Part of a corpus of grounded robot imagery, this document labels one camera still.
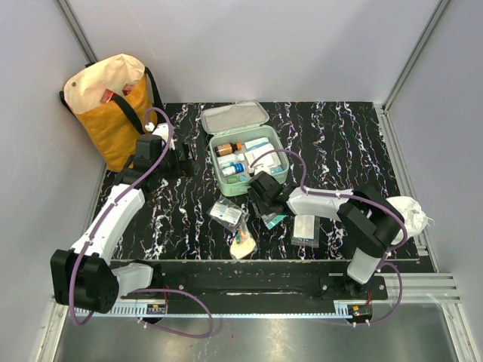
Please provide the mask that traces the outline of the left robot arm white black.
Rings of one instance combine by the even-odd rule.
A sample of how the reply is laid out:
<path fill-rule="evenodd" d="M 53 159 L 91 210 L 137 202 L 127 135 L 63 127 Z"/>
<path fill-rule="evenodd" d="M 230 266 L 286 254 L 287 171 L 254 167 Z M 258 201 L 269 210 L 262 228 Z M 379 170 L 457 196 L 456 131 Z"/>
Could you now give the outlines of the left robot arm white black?
<path fill-rule="evenodd" d="M 197 171 L 189 146 L 176 146 L 172 136 L 166 123 L 141 135 L 92 224 L 68 250 L 54 252 L 50 266 L 58 304 L 105 314 L 119 297 L 136 290 L 150 299 L 162 293 L 157 267 L 134 261 L 112 268 L 110 263 L 125 229 L 161 183 Z"/>

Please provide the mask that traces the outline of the brown bottle orange cap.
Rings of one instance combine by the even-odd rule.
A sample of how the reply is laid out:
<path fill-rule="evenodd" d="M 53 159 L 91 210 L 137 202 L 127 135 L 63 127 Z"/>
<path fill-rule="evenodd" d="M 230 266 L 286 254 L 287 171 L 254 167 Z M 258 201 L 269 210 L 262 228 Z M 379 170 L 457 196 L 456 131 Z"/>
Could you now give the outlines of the brown bottle orange cap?
<path fill-rule="evenodd" d="M 242 144 L 241 143 L 225 143 L 220 146 L 216 146 L 214 148 L 215 154 L 217 157 L 223 157 L 225 155 L 231 155 L 234 152 L 241 151 Z"/>

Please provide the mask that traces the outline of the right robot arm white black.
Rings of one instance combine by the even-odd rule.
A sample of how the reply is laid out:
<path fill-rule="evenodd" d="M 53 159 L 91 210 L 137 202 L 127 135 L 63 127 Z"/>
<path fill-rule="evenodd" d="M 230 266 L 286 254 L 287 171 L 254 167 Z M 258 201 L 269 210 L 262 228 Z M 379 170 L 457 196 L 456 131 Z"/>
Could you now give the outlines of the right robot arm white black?
<path fill-rule="evenodd" d="M 249 193 L 264 212 L 286 216 L 315 216 L 341 222 L 355 242 L 355 252 L 343 280 L 347 296 L 359 299 L 371 288 L 370 279 L 382 266 L 396 237 L 408 239 L 405 218 L 375 188 L 328 191 L 305 186 L 283 186 L 262 171 L 248 182 Z"/>

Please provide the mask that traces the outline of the white pill bottle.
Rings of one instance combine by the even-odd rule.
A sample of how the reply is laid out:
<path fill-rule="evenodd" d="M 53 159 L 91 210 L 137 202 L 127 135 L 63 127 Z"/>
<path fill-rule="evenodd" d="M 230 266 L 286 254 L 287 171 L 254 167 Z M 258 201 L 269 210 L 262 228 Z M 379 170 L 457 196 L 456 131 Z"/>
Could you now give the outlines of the white pill bottle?
<path fill-rule="evenodd" d="M 245 154 L 230 154 L 217 158 L 217 163 L 221 169 L 231 167 L 235 164 L 242 163 L 245 160 Z"/>

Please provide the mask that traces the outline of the white gauze pad packet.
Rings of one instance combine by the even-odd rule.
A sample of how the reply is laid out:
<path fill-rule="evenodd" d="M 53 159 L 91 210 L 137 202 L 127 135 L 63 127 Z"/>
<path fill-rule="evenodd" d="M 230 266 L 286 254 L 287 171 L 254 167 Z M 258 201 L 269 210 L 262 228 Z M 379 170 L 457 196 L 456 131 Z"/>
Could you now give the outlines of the white gauze pad packet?
<path fill-rule="evenodd" d="M 258 148 L 252 151 L 247 151 L 245 153 L 245 159 L 248 163 L 247 170 L 249 173 L 253 173 L 256 167 L 266 166 L 270 170 L 281 166 L 280 158 L 276 152 L 263 156 L 269 149 Z"/>

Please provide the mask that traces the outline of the small green box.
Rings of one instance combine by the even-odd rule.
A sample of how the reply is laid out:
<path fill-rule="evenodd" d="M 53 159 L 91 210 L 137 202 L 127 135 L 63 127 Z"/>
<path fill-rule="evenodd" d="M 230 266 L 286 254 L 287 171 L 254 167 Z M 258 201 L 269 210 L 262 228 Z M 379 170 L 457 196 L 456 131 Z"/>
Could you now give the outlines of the small green box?
<path fill-rule="evenodd" d="M 228 184 L 234 184 L 238 182 L 238 177 L 237 176 L 231 176 L 226 179 Z"/>

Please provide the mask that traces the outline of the mint green medicine case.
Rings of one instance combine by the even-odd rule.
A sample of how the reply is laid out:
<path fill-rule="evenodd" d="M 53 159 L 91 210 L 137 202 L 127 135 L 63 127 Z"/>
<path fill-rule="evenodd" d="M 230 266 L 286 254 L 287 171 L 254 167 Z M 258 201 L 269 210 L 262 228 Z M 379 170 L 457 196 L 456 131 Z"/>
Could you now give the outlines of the mint green medicine case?
<path fill-rule="evenodd" d="M 272 152 L 276 152 L 277 149 L 282 148 L 282 144 L 275 129 L 266 124 L 268 120 L 269 115 L 267 111 L 258 102 L 233 103 L 202 111 L 202 126 L 206 133 L 211 136 L 208 148 L 218 187 L 223 196 L 235 197 L 245 195 L 248 193 L 249 185 L 248 181 L 238 181 L 234 184 L 227 183 L 226 179 L 230 176 L 225 177 L 222 174 L 222 169 L 217 163 L 218 157 L 215 154 L 214 148 L 225 143 L 241 143 L 241 151 L 234 152 L 234 154 L 240 154 L 246 153 L 250 147 L 264 140 L 268 140 L 275 147 Z M 287 179 L 289 161 L 286 154 L 277 154 L 280 158 L 283 171 L 277 174 L 271 174 L 267 170 L 265 171 L 282 184 Z M 254 173 L 248 172 L 246 159 L 242 163 L 245 166 L 245 171 L 232 176 L 239 178 L 240 175 L 245 175 L 249 180 Z"/>

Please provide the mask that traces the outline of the teal plaster packet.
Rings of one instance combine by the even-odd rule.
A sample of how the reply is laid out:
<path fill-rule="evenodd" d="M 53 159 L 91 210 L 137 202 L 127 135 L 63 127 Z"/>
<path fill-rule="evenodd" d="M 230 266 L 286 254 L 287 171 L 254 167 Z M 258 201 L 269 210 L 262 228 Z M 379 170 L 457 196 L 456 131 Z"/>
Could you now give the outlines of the teal plaster packet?
<path fill-rule="evenodd" d="M 269 213 L 269 214 L 262 215 L 261 219 L 264 222 L 266 228 L 268 230 L 271 230 L 275 226 L 277 226 L 280 222 L 282 222 L 285 217 L 286 217 L 285 215 L 281 215 L 277 213 Z"/>

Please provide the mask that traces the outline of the blue mask packet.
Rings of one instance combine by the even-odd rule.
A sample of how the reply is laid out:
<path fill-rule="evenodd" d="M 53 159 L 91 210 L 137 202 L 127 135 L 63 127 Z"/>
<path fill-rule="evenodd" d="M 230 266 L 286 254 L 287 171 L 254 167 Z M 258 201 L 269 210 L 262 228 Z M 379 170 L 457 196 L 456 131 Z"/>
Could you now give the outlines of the blue mask packet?
<path fill-rule="evenodd" d="M 273 144 L 271 144 L 268 140 L 264 140 L 263 142 L 258 143 L 256 145 L 250 147 L 248 151 L 252 151 L 252 150 L 255 150 L 255 149 L 258 149 L 258 148 L 269 149 L 270 151 L 275 149 L 275 147 L 273 146 Z M 274 168 L 274 169 L 271 169 L 270 170 L 266 166 L 259 166 L 259 167 L 256 167 L 255 168 L 255 170 L 254 170 L 253 173 L 255 173 L 258 170 L 267 170 L 271 174 L 277 174 L 277 173 L 281 173 L 283 171 L 283 167 L 281 165 L 281 166 L 278 166 L 277 168 Z"/>

